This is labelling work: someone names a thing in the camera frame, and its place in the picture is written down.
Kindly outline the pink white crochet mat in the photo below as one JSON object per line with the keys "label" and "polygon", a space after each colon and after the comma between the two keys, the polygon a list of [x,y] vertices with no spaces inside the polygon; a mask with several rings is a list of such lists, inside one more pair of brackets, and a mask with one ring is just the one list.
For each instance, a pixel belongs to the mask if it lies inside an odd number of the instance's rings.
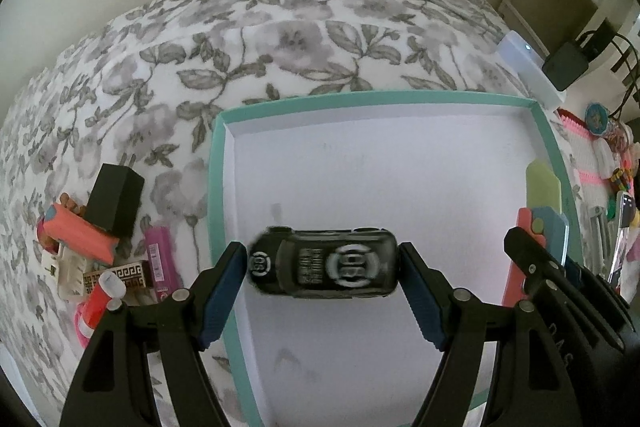
{"label": "pink white crochet mat", "polygon": [[618,192],[639,198],[639,141],[628,124],[608,117],[606,108],[598,103],[587,106],[585,117],[564,108],[558,115],[570,143],[570,183],[579,222],[590,241],[596,208],[612,219]]}

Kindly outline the floral grey white blanket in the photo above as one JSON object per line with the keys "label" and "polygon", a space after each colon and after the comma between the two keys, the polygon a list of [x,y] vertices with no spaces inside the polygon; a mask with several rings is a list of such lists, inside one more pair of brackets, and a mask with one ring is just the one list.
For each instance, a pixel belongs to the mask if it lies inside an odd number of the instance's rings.
{"label": "floral grey white blanket", "polygon": [[191,280],[221,112],[368,90],[524,96],[496,52],[507,30],[486,0],[154,0],[32,77],[1,127],[1,339],[42,421],[60,420],[82,352],[36,239],[58,196],[86,200],[107,162],[134,169],[144,190],[119,259],[141,259],[144,232],[165,225]]}

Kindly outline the black charger block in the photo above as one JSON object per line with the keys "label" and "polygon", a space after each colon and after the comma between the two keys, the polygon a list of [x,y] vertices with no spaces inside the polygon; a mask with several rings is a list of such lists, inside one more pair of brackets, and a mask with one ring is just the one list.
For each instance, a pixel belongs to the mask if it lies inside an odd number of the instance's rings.
{"label": "black charger block", "polygon": [[119,239],[134,233],[144,179],[127,166],[103,164],[93,184],[85,219]]}

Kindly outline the white hair claw clip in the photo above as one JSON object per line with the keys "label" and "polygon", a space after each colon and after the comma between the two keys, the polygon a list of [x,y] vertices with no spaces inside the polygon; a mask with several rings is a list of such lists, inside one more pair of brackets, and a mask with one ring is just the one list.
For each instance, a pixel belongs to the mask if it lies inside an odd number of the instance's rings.
{"label": "white hair claw clip", "polygon": [[41,266],[54,280],[58,297],[62,300],[81,303],[87,298],[84,276],[93,268],[91,259],[61,244],[56,254],[49,251],[42,254]]}

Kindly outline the black toy car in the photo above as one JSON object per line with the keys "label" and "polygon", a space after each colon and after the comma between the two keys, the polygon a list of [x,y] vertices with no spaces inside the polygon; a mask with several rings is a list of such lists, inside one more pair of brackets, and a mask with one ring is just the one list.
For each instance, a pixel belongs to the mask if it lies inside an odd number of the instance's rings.
{"label": "black toy car", "polygon": [[264,294],[300,299],[386,297],[397,287],[397,241],[380,228],[271,227],[250,246],[248,275]]}

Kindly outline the gold black patterned lighter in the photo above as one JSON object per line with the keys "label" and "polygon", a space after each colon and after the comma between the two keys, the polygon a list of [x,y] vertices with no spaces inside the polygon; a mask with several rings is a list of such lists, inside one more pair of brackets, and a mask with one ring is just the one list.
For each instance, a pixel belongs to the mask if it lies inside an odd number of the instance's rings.
{"label": "gold black patterned lighter", "polygon": [[152,287],[151,269],[147,261],[135,261],[126,265],[86,272],[82,274],[82,281],[87,295],[100,282],[106,282],[107,288],[126,287],[130,293]]}

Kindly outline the magenta lighter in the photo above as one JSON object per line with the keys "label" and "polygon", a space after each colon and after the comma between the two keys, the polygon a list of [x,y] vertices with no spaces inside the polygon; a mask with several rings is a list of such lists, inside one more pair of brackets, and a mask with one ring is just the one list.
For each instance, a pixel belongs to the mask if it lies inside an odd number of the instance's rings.
{"label": "magenta lighter", "polygon": [[144,232],[144,243],[150,262],[155,295],[158,301],[162,301],[181,287],[172,255],[174,251],[168,228],[148,228]]}

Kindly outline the coral blue toy knife large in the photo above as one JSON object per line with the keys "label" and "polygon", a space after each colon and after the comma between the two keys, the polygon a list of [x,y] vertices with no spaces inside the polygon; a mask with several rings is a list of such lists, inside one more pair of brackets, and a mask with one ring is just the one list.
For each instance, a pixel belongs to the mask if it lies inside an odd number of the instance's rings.
{"label": "coral blue toy knife large", "polygon": [[104,265],[112,265],[119,243],[117,237],[94,227],[61,204],[53,204],[44,213],[43,232],[77,254]]}

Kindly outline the white power strip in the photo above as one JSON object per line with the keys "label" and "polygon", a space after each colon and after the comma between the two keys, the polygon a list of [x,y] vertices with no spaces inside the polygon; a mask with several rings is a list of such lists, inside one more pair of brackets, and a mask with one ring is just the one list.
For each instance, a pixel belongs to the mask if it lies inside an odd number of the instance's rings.
{"label": "white power strip", "polygon": [[542,71],[544,60],[516,31],[509,30],[498,44],[498,55],[518,74],[527,92],[545,109],[553,112],[566,99]]}

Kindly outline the red glue tube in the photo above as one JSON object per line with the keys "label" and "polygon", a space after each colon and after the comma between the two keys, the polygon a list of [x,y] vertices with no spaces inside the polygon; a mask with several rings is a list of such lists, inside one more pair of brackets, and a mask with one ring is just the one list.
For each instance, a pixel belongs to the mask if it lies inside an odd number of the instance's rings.
{"label": "red glue tube", "polygon": [[82,318],[93,329],[93,332],[96,330],[96,326],[98,326],[106,310],[107,303],[113,299],[122,300],[126,295],[126,291],[126,287],[122,289],[107,288],[106,282],[100,282],[94,286],[88,300],[85,302],[84,309],[82,309]]}

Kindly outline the teal white shallow tray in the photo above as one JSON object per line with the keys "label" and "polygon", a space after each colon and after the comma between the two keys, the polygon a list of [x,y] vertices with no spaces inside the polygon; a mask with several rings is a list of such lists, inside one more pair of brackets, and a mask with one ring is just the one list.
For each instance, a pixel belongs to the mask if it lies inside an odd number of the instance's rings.
{"label": "teal white shallow tray", "polygon": [[[210,254],[271,225],[383,228],[498,303],[532,161],[554,171],[577,217],[560,145],[536,102],[498,94],[371,91],[228,110],[210,150]],[[252,426],[408,425],[440,361],[402,291],[304,300],[244,284],[224,345]]]}

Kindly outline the black plugged power adapter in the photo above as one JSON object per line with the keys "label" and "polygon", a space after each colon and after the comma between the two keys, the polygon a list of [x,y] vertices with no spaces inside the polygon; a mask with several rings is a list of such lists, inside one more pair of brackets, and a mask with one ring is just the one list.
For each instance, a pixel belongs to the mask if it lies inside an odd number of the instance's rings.
{"label": "black plugged power adapter", "polygon": [[561,92],[584,75],[588,66],[582,49],[574,41],[567,41],[544,60],[541,69],[555,90]]}

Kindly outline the coral blue green toy knife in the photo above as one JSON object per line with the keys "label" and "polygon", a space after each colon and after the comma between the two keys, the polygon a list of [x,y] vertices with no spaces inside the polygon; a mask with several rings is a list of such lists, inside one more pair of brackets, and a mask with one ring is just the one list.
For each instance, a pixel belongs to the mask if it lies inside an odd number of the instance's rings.
{"label": "coral blue green toy knife", "polygon": [[570,225],[562,209],[561,182],[540,159],[526,167],[525,178],[526,205],[518,210],[516,225],[544,247],[564,272]]}

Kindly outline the pink watch band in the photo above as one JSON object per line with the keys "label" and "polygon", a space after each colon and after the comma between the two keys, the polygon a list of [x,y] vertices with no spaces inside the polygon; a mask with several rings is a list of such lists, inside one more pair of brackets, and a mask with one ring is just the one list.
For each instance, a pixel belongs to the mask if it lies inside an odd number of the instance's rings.
{"label": "pink watch band", "polygon": [[78,343],[80,343],[81,347],[86,349],[93,334],[93,329],[89,327],[82,318],[81,307],[76,308],[74,314],[74,327]]}

